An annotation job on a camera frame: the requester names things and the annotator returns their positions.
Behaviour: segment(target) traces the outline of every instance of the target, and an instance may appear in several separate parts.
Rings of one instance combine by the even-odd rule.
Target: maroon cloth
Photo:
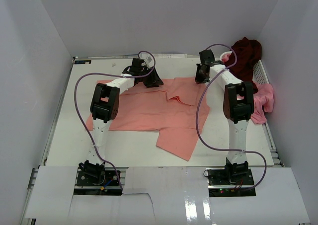
[[[254,65],[262,57],[262,46],[257,40],[249,40],[244,37],[242,40],[236,41],[232,46],[238,57],[236,65],[230,68],[230,72],[242,81],[253,82]],[[234,54],[231,54],[229,60],[225,62],[225,66],[233,64],[235,61]],[[254,93],[257,93],[257,87],[253,83]]]

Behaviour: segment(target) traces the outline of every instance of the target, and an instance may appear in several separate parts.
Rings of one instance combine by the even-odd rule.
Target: gray wall
[[[42,0],[72,56],[198,52],[259,36],[278,0]],[[217,54],[225,49],[214,50]]]
[[[20,221],[70,71],[40,0],[0,0],[0,224]]]
[[[318,0],[279,0],[262,30],[263,63],[275,89],[269,125],[318,225]]]

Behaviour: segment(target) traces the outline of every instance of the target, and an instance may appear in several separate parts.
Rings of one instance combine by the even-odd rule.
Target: blue wire
[[[107,185],[109,185],[113,180],[110,180],[107,184],[104,185],[104,188],[106,188]]]

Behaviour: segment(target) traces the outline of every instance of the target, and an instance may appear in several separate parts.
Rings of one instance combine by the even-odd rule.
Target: folded cloth
[[[236,65],[230,68],[230,72],[242,81],[253,80],[254,65],[262,57],[262,46],[257,40],[249,40],[244,37],[242,40],[236,41],[232,46],[238,61]],[[233,64],[235,61],[234,54],[229,56],[229,60],[225,62],[225,66]],[[253,83],[254,93],[257,93],[257,87]]]
[[[157,147],[184,160],[189,160],[198,141],[195,114],[204,84],[196,84],[193,77],[163,79],[164,85],[146,88],[142,83],[125,91],[119,97],[117,117],[111,131],[159,130]],[[199,112],[199,129],[209,114],[204,97]],[[87,127],[93,129],[91,115]]]
[[[259,84],[254,82],[258,92],[254,94],[254,113],[251,119],[256,124],[265,123],[265,112],[272,112],[274,107],[274,89],[269,83]]]

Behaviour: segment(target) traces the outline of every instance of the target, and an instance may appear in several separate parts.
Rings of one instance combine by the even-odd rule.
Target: crumpled pink cloth
[[[274,89],[269,83],[259,84],[254,82],[258,92],[254,94],[254,113],[251,119],[256,124],[263,124],[267,121],[265,112],[272,112],[274,107]]]
[[[111,131],[159,130],[157,147],[184,160],[189,160],[198,141],[195,113],[204,84],[196,84],[193,77],[163,79],[164,85],[146,88],[142,83],[122,93],[119,110]],[[209,114],[204,97],[199,112],[199,129]],[[86,125],[92,130],[91,115]]]

